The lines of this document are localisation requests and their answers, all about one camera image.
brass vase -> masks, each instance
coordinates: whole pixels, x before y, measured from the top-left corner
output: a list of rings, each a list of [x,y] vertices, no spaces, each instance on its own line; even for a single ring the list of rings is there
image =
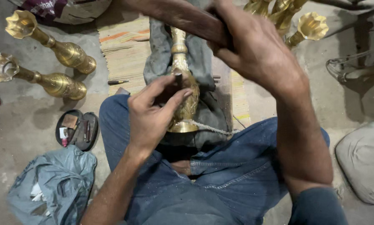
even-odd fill
[[[197,125],[186,122],[185,120],[193,120],[199,101],[199,87],[195,78],[191,75],[188,68],[186,54],[188,52],[185,45],[186,33],[178,28],[172,27],[173,46],[171,53],[173,55],[173,63],[171,73],[179,73],[182,79],[178,81],[181,88],[191,88],[193,90],[190,95],[175,111],[172,121],[167,131],[173,133],[186,133],[199,129]]]
[[[260,15],[264,17],[268,17],[269,12],[269,3],[272,0],[258,0],[252,4],[250,4],[247,8],[245,8],[245,11],[255,14],[255,15]]]
[[[319,16],[316,12],[309,12],[301,16],[298,21],[298,31],[287,38],[285,43],[291,49],[303,40],[319,40],[326,35],[329,27],[326,17]]]
[[[6,31],[14,38],[31,37],[43,46],[54,51],[59,62],[71,68],[76,68],[83,74],[90,74],[96,68],[96,61],[88,56],[80,46],[71,42],[59,42],[38,28],[35,16],[29,11],[16,10],[6,18]]]
[[[294,0],[289,4],[288,8],[284,11],[272,14],[269,19],[275,24],[277,32],[280,36],[284,36],[291,27],[291,19],[301,10],[301,7],[308,0]]]
[[[43,86],[51,96],[80,100],[87,93],[86,86],[62,73],[48,75],[30,71],[19,66],[18,60],[10,54],[0,53],[0,82],[20,78],[33,84]]]

blue jeans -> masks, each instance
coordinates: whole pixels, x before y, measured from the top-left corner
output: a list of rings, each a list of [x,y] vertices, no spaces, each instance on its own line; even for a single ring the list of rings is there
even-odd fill
[[[114,95],[101,105],[99,120],[106,157],[113,171],[130,139],[127,95]],[[264,214],[287,193],[276,150],[277,117],[257,122],[229,141],[190,158],[195,182],[176,172],[160,146],[141,168],[125,220],[133,220],[155,197],[174,185],[195,185],[215,192],[242,224],[261,224]],[[330,140],[322,129],[329,146]]]

woven mat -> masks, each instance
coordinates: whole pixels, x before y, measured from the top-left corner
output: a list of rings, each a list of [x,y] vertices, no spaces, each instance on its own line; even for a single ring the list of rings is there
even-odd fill
[[[140,16],[130,21],[112,25],[98,25],[99,42],[105,56],[109,80],[129,80],[128,83],[109,87],[109,95],[122,87],[132,95],[145,87],[143,70],[146,58],[151,54],[149,46],[149,18]],[[234,116],[246,127],[251,125],[244,79],[231,71],[232,102]],[[244,129],[233,118],[234,129]]]

fingernail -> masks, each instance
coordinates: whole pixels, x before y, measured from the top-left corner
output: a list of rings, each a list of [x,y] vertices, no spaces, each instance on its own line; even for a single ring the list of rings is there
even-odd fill
[[[186,93],[184,93],[184,97],[188,97],[193,93],[193,90],[188,90]]]

small bottle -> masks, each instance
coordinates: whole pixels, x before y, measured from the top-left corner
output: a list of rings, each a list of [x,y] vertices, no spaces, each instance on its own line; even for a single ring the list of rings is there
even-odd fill
[[[62,140],[62,146],[66,147],[67,146],[67,138],[69,137],[69,135],[67,133],[67,127],[59,128],[59,134],[60,134],[60,139]]]

